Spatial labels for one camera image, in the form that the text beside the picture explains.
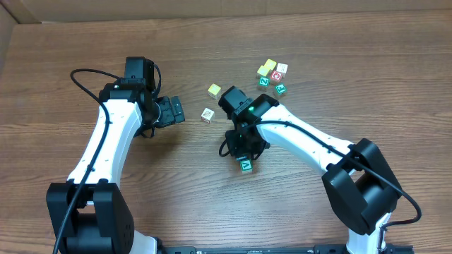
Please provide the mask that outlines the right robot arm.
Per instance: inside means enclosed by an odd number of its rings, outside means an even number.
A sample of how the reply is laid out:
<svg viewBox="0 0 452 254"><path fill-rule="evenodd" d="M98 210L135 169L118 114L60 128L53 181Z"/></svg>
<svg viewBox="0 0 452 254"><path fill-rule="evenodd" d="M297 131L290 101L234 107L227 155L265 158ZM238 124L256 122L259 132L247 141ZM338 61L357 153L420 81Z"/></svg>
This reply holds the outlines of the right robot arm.
<svg viewBox="0 0 452 254"><path fill-rule="evenodd" d="M396 208L401 186L380 149L370 140L354 144L298 119L277 99L247 97L232 86L218 102L234 128L221 145L243 162L280 146L321 175L332 210L349 229L349 253L383 253L383 225Z"/></svg>

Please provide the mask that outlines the green block letter V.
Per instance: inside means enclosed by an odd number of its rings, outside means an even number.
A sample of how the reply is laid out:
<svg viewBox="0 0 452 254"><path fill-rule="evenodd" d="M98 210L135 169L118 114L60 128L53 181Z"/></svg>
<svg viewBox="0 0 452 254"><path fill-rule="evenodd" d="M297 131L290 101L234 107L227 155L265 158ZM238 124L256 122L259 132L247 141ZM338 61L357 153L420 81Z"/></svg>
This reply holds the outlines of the green block letter V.
<svg viewBox="0 0 452 254"><path fill-rule="evenodd" d="M240 161L240 168L243 174L248 174L253 171L253 165L250 159L243 159Z"/></svg>

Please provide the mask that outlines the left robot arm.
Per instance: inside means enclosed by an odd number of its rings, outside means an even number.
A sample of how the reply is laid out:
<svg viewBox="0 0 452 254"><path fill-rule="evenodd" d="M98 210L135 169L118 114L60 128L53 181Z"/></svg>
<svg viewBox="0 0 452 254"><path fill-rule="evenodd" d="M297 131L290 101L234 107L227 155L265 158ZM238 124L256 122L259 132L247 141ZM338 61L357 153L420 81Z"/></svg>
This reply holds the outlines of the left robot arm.
<svg viewBox="0 0 452 254"><path fill-rule="evenodd" d="M54 253L164 253L161 240L138 232L119 189L131 141L146 131L185 120L177 96L160 96L161 72L144 56L130 56L94 96L99 114L93 134L64 183L51 183L47 208Z"/></svg>

